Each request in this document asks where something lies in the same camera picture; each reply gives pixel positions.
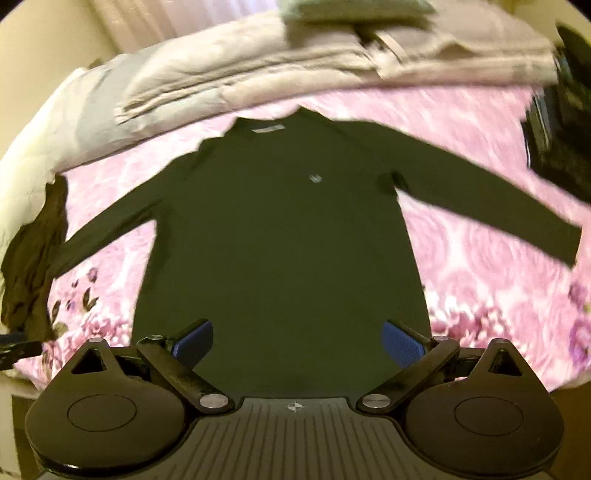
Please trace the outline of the grey green pillow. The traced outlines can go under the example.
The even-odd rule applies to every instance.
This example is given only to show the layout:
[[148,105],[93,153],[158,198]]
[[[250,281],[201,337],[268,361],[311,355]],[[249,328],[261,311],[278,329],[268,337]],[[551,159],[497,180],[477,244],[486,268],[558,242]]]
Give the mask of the grey green pillow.
[[424,0],[278,1],[284,19],[304,22],[375,22],[422,18],[435,12]]

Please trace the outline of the pink floral bed sheet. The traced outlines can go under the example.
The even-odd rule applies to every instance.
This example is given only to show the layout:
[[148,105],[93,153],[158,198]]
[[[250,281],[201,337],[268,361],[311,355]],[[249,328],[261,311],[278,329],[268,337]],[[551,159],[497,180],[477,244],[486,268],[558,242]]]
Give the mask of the pink floral bed sheet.
[[[245,110],[279,118],[297,107],[335,120],[382,123],[439,145],[502,176],[583,229],[590,209],[526,165],[521,119],[527,88],[363,89],[304,96]],[[67,173],[68,222],[76,231],[173,158],[221,136],[235,121],[224,114],[197,121]],[[465,347],[510,339],[545,386],[572,387],[590,377],[590,241],[568,268],[508,234],[401,196],[433,329]],[[16,379],[44,387],[92,335],[128,342],[131,318],[154,239],[143,225],[57,280],[49,296],[58,338],[41,355],[19,361]]]

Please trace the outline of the pink sheer curtain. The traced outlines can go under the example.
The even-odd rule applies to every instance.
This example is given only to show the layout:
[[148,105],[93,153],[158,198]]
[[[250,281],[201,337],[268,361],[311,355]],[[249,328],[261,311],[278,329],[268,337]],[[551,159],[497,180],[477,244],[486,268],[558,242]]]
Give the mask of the pink sheer curtain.
[[122,53],[277,8],[270,0],[93,0]]

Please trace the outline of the grey beige folded duvet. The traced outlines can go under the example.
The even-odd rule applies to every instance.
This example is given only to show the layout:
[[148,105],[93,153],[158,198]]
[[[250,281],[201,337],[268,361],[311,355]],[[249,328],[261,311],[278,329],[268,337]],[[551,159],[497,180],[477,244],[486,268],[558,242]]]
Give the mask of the grey beige folded duvet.
[[41,145],[50,173],[103,158],[180,126],[238,110],[228,99],[209,90],[117,122],[116,104],[155,52],[150,47],[119,55],[65,86],[50,110],[47,137]]

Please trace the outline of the beige folded blanket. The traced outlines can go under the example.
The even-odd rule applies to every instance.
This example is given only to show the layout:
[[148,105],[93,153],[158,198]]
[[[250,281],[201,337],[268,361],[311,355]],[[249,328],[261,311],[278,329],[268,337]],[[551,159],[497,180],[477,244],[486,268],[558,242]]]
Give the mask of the beige folded blanket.
[[363,85],[552,85],[551,41],[487,1],[413,1],[389,21],[304,22],[267,11],[136,54],[115,104],[125,123],[204,95],[206,110]]

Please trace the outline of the dark brown garment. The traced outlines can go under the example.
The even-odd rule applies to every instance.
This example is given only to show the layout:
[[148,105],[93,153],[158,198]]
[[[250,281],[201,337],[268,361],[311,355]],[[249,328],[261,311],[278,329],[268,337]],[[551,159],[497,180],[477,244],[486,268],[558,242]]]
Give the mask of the dark brown garment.
[[45,203],[36,218],[19,229],[1,265],[5,279],[1,321],[11,334],[29,341],[55,338],[47,310],[51,257],[65,241],[67,179],[58,175],[45,186]]

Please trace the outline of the black long sleeve shirt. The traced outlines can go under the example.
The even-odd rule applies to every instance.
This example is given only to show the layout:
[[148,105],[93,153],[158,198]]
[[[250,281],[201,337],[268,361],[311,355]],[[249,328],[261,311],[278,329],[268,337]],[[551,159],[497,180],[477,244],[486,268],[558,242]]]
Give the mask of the black long sleeve shirt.
[[226,395],[360,397],[394,375],[390,320],[431,331],[400,193],[573,266],[581,230],[508,181],[386,126],[307,109],[239,118],[56,252],[59,277],[154,221],[132,336],[205,318],[200,376]]

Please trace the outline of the white quilted headboard cushion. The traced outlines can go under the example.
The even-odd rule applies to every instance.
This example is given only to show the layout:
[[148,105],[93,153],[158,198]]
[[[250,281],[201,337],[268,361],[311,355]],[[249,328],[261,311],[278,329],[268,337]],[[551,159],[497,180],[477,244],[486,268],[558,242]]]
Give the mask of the white quilted headboard cushion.
[[38,215],[55,175],[87,162],[75,140],[92,90],[88,70],[74,70],[17,135],[1,159],[1,252]]

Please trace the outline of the stack of folded dark clothes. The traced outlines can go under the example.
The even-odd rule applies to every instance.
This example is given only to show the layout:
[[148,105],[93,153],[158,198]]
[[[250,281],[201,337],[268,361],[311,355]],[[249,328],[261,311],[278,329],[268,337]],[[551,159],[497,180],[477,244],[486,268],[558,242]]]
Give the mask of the stack of folded dark clothes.
[[590,201],[590,43],[556,25],[563,44],[558,83],[533,97],[522,122],[528,168],[581,201]]

